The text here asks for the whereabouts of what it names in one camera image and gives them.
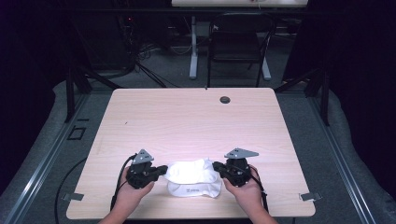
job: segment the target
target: black wire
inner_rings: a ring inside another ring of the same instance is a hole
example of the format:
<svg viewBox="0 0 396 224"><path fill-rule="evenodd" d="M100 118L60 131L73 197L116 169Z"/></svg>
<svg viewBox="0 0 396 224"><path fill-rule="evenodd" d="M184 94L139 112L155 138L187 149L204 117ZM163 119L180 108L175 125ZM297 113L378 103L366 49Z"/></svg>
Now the black wire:
<svg viewBox="0 0 396 224"><path fill-rule="evenodd" d="M59 200L59 194L61 193L61 188L62 185L64 184L64 181L66 180L66 178L74 171L74 169L76 169L76 167L78 167L80 164L82 164L85 160L87 160L87 158L82 159L81 161L79 161L76 165L74 165L69 172L67 172L67 174L64 176L64 179L61 182L61 185L59 186L57 192L56 192L56 197L55 197L55 206L54 206L54 213L55 213L55 222L58 224L59 223L59 218L58 218L58 200Z"/></svg>
<svg viewBox="0 0 396 224"><path fill-rule="evenodd" d="M117 195L119 194L119 190L120 188L122 188L122 186L127 182L123 182L122 185L120 185L121 182L121 178L122 178L122 174L123 174L123 170L125 169L126 164L133 160L136 157L137 154L134 154L133 156L129 157L128 160L125 161L125 163L122 165L121 170L120 170L120 174L119 174L119 179L117 180L117 186L116 186L116 190L114 191L114 195L113 198L111 199L111 204L110 204L110 211L113 209L114 204L116 203L117 200Z"/></svg>
<svg viewBox="0 0 396 224"><path fill-rule="evenodd" d="M152 72L151 70L149 70L146 66L144 66L141 63L136 63L136 65L149 77L151 78L153 81L155 81L157 84L159 84L162 88L167 88L166 85L161 81L164 80L165 82L169 83L170 85L179 88L179 86L177 86L176 84L170 82L169 80L167 80L164 77L161 77L160 75Z"/></svg>
<svg viewBox="0 0 396 224"><path fill-rule="evenodd" d="M122 188L122 186L124 186L126 183L128 183L129 180L131 180L132 178L134 178L133 176L130 176L127 180L125 180L120 187L118 188L118 191L120 191L120 189Z"/></svg>
<svg viewBox="0 0 396 224"><path fill-rule="evenodd" d="M253 175L251 176L256 181L256 183L259 184L260 190L262 191L262 206L264 206L265 210L267 212L269 212L268 203L267 203L267 193L265 192L265 189L262 186L262 181L260 180L259 172L257 171L256 168L254 168L250 165L249 165L249 167L252 168L254 170L254 172L256 172L256 175L259 178L259 179L256 179Z"/></svg>

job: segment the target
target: hand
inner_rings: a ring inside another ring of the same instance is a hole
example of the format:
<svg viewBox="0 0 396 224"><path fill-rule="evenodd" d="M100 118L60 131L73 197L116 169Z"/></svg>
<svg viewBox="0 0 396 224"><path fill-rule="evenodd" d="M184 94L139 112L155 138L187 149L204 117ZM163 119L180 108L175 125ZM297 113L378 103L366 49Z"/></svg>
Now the hand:
<svg viewBox="0 0 396 224"><path fill-rule="evenodd" d="M142 198L154 187L154 182L150 182L142 189L134 189L126 182L128 170L129 167L126 167L122 172L120 189L113 209L100 223L123 223L136 209Z"/></svg>
<svg viewBox="0 0 396 224"><path fill-rule="evenodd" d="M251 174L260 180L257 169L250 165ZM225 188L233 194L239 206L245 211L254 224L272 224L276 221L262 206L262 191L259 185L252 179L242 187L233 186L227 178L223 178Z"/></svg>

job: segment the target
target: desk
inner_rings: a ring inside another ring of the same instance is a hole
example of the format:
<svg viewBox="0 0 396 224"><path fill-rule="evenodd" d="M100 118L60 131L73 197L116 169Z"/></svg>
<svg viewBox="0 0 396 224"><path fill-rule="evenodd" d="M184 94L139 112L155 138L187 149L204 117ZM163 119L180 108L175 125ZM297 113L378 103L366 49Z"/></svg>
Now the desk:
<svg viewBox="0 0 396 224"><path fill-rule="evenodd" d="M222 96L231 102L221 103ZM259 169L272 216L314 215L313 203L299 198L309 189L274 91L211 88L115 90L76 187L84 197L70 203L67 216L104 217L122 164L141 148L160 166L201 158L225 162L236 147L260 153L247 161ZM178 198L166 184L160 176L130 218L246 217L224 186L216 199Z"/></svg>
<svg viewBox="0 0 396 224"><path fill-rule="evenodd" d="M173 7L306 7L308 0L172 0ZM195 17L191 19L191 65L190 78L195 79L197 73L198 53L196 48ZM267 60L262 64L264 80L271 80Z"/></svg>

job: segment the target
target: gray carpet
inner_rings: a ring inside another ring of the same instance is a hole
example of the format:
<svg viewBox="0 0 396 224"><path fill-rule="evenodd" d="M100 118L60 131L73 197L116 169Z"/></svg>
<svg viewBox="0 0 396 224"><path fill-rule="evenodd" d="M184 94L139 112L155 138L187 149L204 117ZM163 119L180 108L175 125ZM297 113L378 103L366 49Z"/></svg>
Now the gray carpet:
<svg viewBox="0 0 396 224"><path fill-rule="evenodd" d="M262 87L275 88L281 84L283 74L292 41L274 37L268 49L267 61L272 74L271 81L262 81ZM206 83L205 70L205 46L200 47L198 78L189 79L190 53L175 54L173 51L153 50L150 57L141 63L147 68L161 75L176 86L182 88L198 87L203 88ZM241 66L236 66L234 71L242 71ZM252 71L245 71L246 76L256 74L256 68ZM142 71L132 72L124 77L112 78L112 81L125 88L159 88ZM221 79L216 80L222 86ZM85 129L80 140L67 140L71 133L66 129L63 121L65 119L65 87L64 83L57 86L54 91L57 94L57 101L53 107L49 119L38 136L35 145L32 147L25 163L22 165L15 178L1 196L0 223L6 222L8 214L17 203L27 186L30 178L35 173L35 168L42 162L43 157L49 153L55 142L61 142L59 154L56 154L55 163L51 166L45 181L34 195L31 204L28 204L26 214L21 214L21 223L55 223L54 205L57 189L59 188L66 173L79 161L88 156L93 138L100 125L101 118L105 112L111 90L96 80L90 80L94 91L88 96L80 95L76 91L80 102L85 102L76 114L75 119L70 124L71 127ZM175 87L165 81L167 86ZM244 85L251 83L254 79L244 80ZM296 223L361 223L359 214L351 200L345 182L340 176L340 171L334 162L332 148L325 132L320 124L320 120L315 116L317 110L312 106L310 99L306 99L301 90L304 83L292 88L288 93L277 95L282 113L290 131L292 142L303 168L304 176L308 187L312 192L319 192L323 199L315 202L317 212L312 217L297 218ZM350 142L347 121L340 108L337 98L331 94L330 99L330 124L334 137L343 151L352 174L361 187L368 207L370 208L376 223L396 223L394 201L375 182L370 172L356 155ZM58 133L62 133L64 139L59 139ZM61 190L61 197L65 193L74 191L81 173L82 165L78 166L65 180ZM69 220L65 217L65 210L68 202L59 200L60 223L96 223L97 220ZM277 218L279 223L291 223L291 218ZM183 220L177 223L196 223L201 221ZM209 223L231 223L225 220L210 220ZM235 220L235 223L245 223L247 220Z"/></svg>

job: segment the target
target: office chair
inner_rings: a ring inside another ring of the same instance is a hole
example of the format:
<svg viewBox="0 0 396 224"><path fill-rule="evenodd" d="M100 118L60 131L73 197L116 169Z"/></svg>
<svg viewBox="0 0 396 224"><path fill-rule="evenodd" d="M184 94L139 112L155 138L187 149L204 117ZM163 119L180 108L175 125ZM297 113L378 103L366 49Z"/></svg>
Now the office chair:
<svg viewBox="0 0 396 224"><path fill-rule="evenodd" d="M214 63L258 63L262 76L262 64L276 23L269 15L256 12L228 12L217 16L209 25L207 57L207 87L210 87L211 67Z"/></svg>

